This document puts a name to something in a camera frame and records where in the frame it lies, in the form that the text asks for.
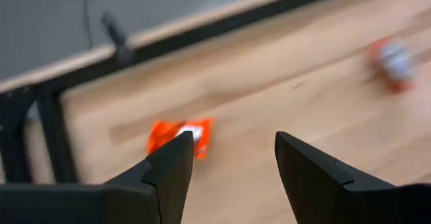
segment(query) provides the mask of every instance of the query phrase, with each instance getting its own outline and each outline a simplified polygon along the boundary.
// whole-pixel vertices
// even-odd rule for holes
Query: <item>black cable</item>
[[[88,1],[82,0],[82,11],[83,11],[83,20],[84,20],[84,33],[87,37],[88,49],[92,49],[94,46],[93,42],[93,33],[91,29],[91,21],[90,14],[88,13]]]

